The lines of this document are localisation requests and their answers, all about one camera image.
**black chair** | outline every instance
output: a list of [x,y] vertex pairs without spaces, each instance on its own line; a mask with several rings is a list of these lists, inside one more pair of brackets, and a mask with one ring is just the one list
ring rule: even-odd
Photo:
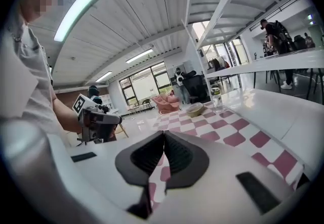
[[190,94],[190,103],[194,104],[197,102],[206,103],[209,102],[211,99],[208,96],[204,84],[203,78],[201,75],[196,75],[190,78],[185,78],[182,83],[188,90]]
[[142,102],[143,110],[153,108],[150,104],[150,99],[145,99]]

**white sneaker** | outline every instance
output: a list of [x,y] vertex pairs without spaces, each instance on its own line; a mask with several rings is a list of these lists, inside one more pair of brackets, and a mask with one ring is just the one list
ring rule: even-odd
[[283,82],[283,85],[281,86],[282,89],[292,89],[292,84],[287,84],[286,81]]

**checkered pattern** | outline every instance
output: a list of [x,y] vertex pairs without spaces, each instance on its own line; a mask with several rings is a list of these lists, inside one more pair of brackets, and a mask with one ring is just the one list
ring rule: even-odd
[[[209,141],[224,143],[239,149],[268,167],[294,190],[304,166],[268,135],[229,110],[216,114],[213,104],[206,103],[202,115],[190,118],[185,111],[160,116],[154,130],[171,130],[187,133]],[[153,209],[164,198],[165,181],[170,177],[169,163],[165,155],[150,177],[150,194]]]

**white countertop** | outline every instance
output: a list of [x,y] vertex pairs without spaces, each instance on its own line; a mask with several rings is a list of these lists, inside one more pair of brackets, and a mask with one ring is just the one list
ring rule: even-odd
[[305,165],[312,179],[324,155],[324,106],[305,99],[259,89],[222,95],[225,106],[255,124]]
[[206,77],[211,78],[258,71],[299,68],[324,68],[323,47],[265,57],[254,60],[245,65],[231,67],[207,74]]

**pink armchair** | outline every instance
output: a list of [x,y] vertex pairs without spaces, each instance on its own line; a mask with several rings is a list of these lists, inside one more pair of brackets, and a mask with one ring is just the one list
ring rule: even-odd
[[158,112],[160,111],[179,111],[179,98],[175,96],[167,96],[162,93],[156,97],[151,98],[157,105]]

